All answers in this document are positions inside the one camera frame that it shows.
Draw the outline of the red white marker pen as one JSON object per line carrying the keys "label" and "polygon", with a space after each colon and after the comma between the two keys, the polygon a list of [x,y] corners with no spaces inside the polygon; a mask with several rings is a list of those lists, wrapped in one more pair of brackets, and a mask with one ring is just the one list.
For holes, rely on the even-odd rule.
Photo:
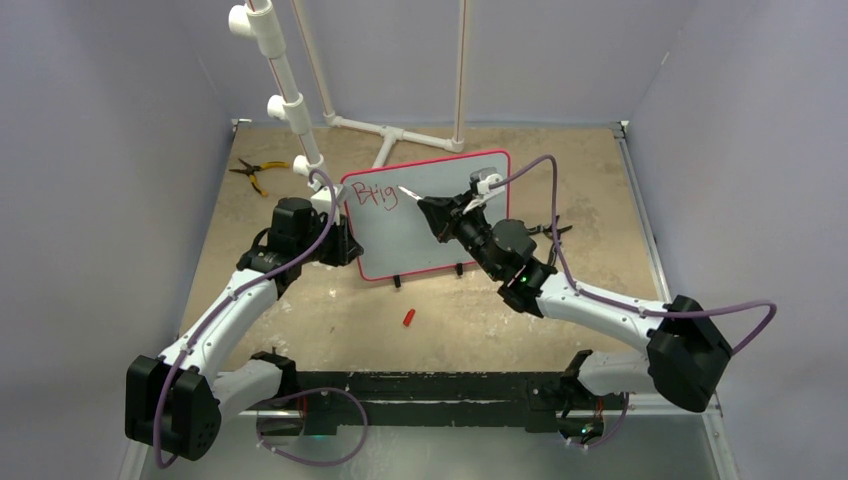
{"label": "red white marker pen", "polygon": [[416,202],[417,202],[417,201],[420,201],[420,200],[423,200],[423,198],[424,198],[424,197],[420,196],[419,194],[417,194],[417,193],[413,192],[412,190],[408,189],[407,187],[404,187],[404,186],[398,185],[398,187],[397,187],[397,188],[398,188],[401,192],[403,192],[404,194],[406,194],[407,196],[409,196],[410,198],[412,198],[413,200],[415,200]]}

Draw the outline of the pink-rimmed whiteboard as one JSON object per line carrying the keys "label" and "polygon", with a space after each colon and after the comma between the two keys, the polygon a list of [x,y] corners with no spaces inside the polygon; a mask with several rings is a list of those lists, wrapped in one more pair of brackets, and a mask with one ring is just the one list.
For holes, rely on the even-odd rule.
{"label": "pink-rimmed whiteboard", "polygon": [[504,150],[489,150],[345,174],[345,215],[363,247],[357,259],[361,277],[377,281],[472,264],[458,242],[436,240],[416,201],[397,187],[422,197],[451,197],[466,192],[470,174],[487,167],[506,177],[512,159]]}

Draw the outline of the red marker cap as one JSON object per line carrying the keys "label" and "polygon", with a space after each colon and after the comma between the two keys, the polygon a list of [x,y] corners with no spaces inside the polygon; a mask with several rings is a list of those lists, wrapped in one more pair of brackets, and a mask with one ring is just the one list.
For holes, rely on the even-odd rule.
{"label": "red marker cap", "polygon": [[403,322],[402,322],[402,324],[403,324],[403,326],[404,326],[404,327],[409,327],[409,326],[411,325],[411,323],[412,323],[412,321],[413,321],[413,319],[414,319],[414,317],[415,317],[415,314],[416,314],[416,310],[415,310],[415,309],[410,309],[410,310],[406,313],[406,315],[404,316]]}

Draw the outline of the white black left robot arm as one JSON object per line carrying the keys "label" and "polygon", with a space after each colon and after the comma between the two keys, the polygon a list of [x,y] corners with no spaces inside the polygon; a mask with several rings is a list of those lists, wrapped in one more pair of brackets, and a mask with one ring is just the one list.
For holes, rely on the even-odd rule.
{"label": "white black left robot arm", "polygon": [[284,409],[302,396],[295,361],[258,352],[238,370],[225,360],[251,326],[300,277],[304,265],[346,266],[362,253],[339,203],[278,201],[269,227],[244,252],[216,301],[155,357],[138,356],[126,373],[124,433],[158,454],[198,460],[222,425],[268,403]]}

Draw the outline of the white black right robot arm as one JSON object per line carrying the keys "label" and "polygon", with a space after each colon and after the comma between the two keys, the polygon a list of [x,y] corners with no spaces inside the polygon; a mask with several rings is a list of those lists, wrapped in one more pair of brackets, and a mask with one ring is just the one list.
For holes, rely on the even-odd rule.
{"label": "white black right robot arm", "polygon": [[567,320],[617,339],[637,353],[634,375],[651,391],[690,412],[703,412],[733,349],[695,300],[642,300],[603,289],[577,290],[566,276],[534,256],[536,243],[520,220],[489,223],[470,193],[416,202],[440,243],[457,241],[499,295],[519,313]]}

